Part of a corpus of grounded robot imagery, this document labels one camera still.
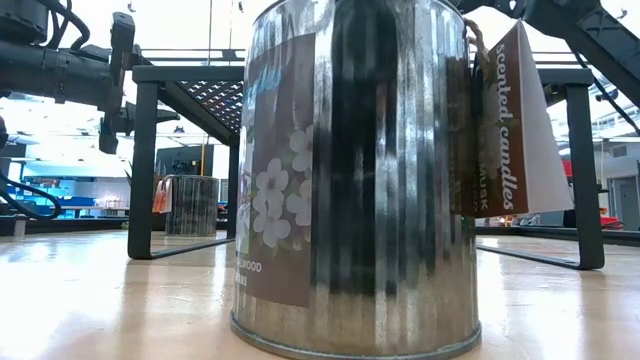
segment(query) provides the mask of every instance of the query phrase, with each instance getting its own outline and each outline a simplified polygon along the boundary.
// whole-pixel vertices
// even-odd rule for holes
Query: white wall
[[[600,151],[596,151],[594,154],[595,166],[596,166],[596,178],[598,182],[602,183],[604,188],[607,188],[607,180],[623,177],[632,177],[638,175],[637,161],[640,161],[640,144],[629,143],[626,144],[627,155],[614,158],[611,151],[605,152],[604,158]],[[600,194],[600,207],[609,209],[609,195]]]
[[[129,164],[115,161],[29,161],[24,166],[23,176],[78,176],[78,177],[121,177],[126,178],[125,169]]]
[[[229,178],[229,147],[216,145],[213,150],[213,175],[216,179]]]

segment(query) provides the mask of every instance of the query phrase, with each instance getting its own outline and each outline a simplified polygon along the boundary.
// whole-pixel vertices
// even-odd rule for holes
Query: wooden floor
[[[607,247],[602,271],[486,252],[478,266],[483,342],[461,359],[640,359],[639,248]],[[0,359],[277,359],[229,330],[233,272],[233,244],[140,262],[123,231],[0,238]]]

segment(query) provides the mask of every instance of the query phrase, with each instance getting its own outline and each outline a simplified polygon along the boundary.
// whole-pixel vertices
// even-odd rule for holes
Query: tin can rim
[[[273,4],[267,6],[264,10],[262,10],[262,12],[256,16],[255,20],[253,20],[252,25],[255,25],[256,22],[266,13],[268,13],[269,11],[273,10],[273,8],[280,6],[282,3],[285,3],[287,1],[292,1],[292,0],[278,0],[276,2],[274,2]],[[460,12],[460,10],[458,10],[457,7],[453,6],[453,4],[451,3],[451,1],[449,0],[435,0],[439,3],[442,3],[445,6],[450,7],[456,14],[458,14],[461,18],[462,18],[462,13]]]

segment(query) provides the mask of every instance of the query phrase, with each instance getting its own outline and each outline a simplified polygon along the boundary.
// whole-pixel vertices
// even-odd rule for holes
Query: galvanized tin can
[[[254,24],[232,329],[296,359],[444,359],[480,338],[461,15],[287,0]]]
[[[167,235],[215,236],[220,181],[207,176],[171,175]]]

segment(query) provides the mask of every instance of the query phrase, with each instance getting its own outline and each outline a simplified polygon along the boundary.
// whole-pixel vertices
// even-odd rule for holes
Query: metal grate
[[[179,81],[200,106],[232,133],[242,128],[242,81]]]

